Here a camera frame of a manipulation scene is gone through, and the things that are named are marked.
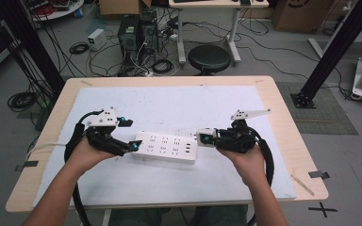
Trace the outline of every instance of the forearm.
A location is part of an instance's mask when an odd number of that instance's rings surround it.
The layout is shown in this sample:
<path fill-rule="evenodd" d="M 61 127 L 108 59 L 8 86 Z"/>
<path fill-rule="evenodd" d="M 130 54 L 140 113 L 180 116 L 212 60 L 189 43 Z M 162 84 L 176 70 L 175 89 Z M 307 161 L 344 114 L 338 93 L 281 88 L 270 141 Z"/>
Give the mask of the forearm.
<path fill-rule="evenodd" d="M 265 178 L 249 184 L 258 226 L 288 225 L 282 209 Z"/>
<path fill-rule="evenodd" d="M 24 226 L 63 225 L 79 176 L 79 173 L 74 173 L 71 167 L 65 165 L 28 216 Z"/>

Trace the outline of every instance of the cardboard box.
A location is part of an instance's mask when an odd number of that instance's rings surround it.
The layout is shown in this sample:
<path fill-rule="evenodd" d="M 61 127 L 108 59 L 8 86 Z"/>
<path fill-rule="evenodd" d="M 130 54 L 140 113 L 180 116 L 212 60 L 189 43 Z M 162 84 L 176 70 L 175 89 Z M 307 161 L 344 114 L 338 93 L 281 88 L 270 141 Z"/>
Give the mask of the cardboard box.
<path fill-rule="evenodd" d="M 152 0 L 100 0 L 99 8 L 102 15 L 141 14 L 151 4 Z"/>
<path fill-rule="evenodd" d="M 272 15 L 277 31 L 316 33 L 335 0 L 279 0 Z"/>

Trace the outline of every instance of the gray floor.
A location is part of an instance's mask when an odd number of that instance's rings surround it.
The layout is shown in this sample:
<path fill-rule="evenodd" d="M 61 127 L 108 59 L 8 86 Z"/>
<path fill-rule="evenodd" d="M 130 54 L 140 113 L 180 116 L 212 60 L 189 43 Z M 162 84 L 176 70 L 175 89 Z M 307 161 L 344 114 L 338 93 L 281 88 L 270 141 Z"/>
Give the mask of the gray floor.
<path fill-rule="evenodd" d="M 265 21 L 264 23 L 270 29 L 270 32 L 265 36 L 254 35 L 243 27 L 239 27 L 239 32 L 255 38 L 262 45 L 273 48 L 290 48 L 312 58 L 317 58 L 317 56 L 307 42 L 307 38 L 315 37 L 321 42 L 321 45 L 324 45 L 328 40 L 321 33 L 305 35 L 276 32 L 273 31 L 271 22 Z M 73 43 L 86 41 L 86 37 L 98 27 L 111 30 L 116 34 L 119 22 L 102 21 L 99 16 L 92 13 L 92 15 L 81 19 L 72 17 L 58 19 L 50 25 L 53 27 L 62 49 L 67 52 Z M 252 26 L 254 30 L 264 30 L 264 27 L 257 22 L 252 22 Z M 219 39 L 203 28 L 185 26 L 184 29 L 190 30 L 186 31 L 190 40 Z M 58 63 L 52 43 L 42 30 L 39 32 L 52 59 Z M 186 50 L 190 50 L 194 45 L 196 44 L 187 43 Z M 281 70 L 288 73 L 301 73 L 308 77 L 317 64 L 313 60 L 290 51 L 265 49 L 258 46 L 252 39 L 243 36 L 241 41 L 237 42 L 237 46 L 250 47 L 256 57 L 269 59 Z M 169 59 L 176 60 L 175 44 L 170 45 L 168 50 Z M 278 72 L 269 62 L 255 60 L 248 49 L 239 49 L 239 52 L 243 62 L 236 67 L 231 66 L 219 75 L 267 74 L 277 82 L 305 81 L 305 78 L 299 75 Z M 362 43 L 355 43 L 337 65 L 342 75 L 341 86 L 345 89 L 352 88 L 355 65 L 359 57 L 362 57 Z M 72 56 L 72 62 L 83 73 L 86 73 L 86 60 L 87 54 Z M 108 49 L 94 60 L 94 64 L 106 68 L 120 62 L 121 54 L 118 47 Z M 197 71 L 187 64 L 176 75 L 196 73 Z M 62 75 L 65 77 L 72 76 L 68 69 L 65 69 Z M 327 83 L 328 85 L 335 85 L 338 81 L 339 77 L 333 71 L 327 79 Z M 20 176 L 20 172 L 15 171 L 15 167 L 22 163 L 29 144 L 38 135 L 30 120 L 18 119 L 18 113 L 10 111 L 7 107 L 8 98 L 15 93 L 25 91 L 27 86 L 25 76 L 13 58 L 6 59 L 0 65 L 0 225 L 19 225 L 26 217 L 26 214 L 8 213 L 5 210 L 5 205 Z M 318 169 L 327 171 L 331 176 L 324 181 L 329 191 L 329 198 L 321 202 L 325 208 L 337 209 L 337 212 L 327 212 L 327 218 L 325 218 L 321 211 L 308 210 L 308 207 L 320 207 L 320 202 L 283 202 L 282 207 L 290 225 L 362 225 L 362 103 L 344 100 L 337 89 L 332 89 L 332 91 L 354 125 L 358 136 L 302 134 L 302 137 Z M 184 207 L 183 210 L 187 218 L 190 218 L 193 208 Z M 101 224 L 103 211 L 89 211 L 89 215 L 94 225 Z M 79 225 L 77 215 L 74 212 L 69 213 L 66 225 Z M 163 225 L 185 225 L 179 209 L 175 208 L 170 214 L 165 215 Z"/>

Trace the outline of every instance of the computer tower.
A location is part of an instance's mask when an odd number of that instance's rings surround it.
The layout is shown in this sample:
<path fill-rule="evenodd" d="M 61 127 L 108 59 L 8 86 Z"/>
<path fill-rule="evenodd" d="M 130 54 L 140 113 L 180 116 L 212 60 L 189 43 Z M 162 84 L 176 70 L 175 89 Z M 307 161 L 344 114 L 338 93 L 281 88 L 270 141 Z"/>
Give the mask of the computer tower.
<path fill-rule="evenodd" d="M 139 15 L 124 15 L 120 24 L 119 41 L 124 66 L 140 65 L 143 61 L 143 32 Z"/>
<path fill-rule="evenodd" d="M 140 16 L 140 23 L 142 24 L 143 37 L 146 42 L 145 53 L 147 55 L 157 54 L 159 46 L 156 11 L 144 11 Z"/>

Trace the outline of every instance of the black pole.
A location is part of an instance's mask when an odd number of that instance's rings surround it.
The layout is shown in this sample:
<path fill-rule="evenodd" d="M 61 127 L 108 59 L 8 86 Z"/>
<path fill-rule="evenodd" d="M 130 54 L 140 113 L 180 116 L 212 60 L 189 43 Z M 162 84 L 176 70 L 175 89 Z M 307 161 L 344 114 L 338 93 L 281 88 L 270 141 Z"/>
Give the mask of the black pole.
<path fill-rule="evenodd" d="M 46 52 L 38 33 L 28 20 L 25 8 L 20 0 L 0 0 L 0 13 L 10 28 L 10 31 L 25 47 L 56 99 L 64 87 L 64 81 L 52 58 Z"/>
<path fill-rule="evenodd" d="M 362 0 L 357 1 L 350 16 L 339 29 L 339 32 L 337 32 L 335 38 L 332 40 L 319 64 L 314 69 L 301 91 L 297 94 L 291 94 L 296 107 L 307 108 L 312 106 L 312 101 L 316 96 L 316 93 L 361 31 Z"/>

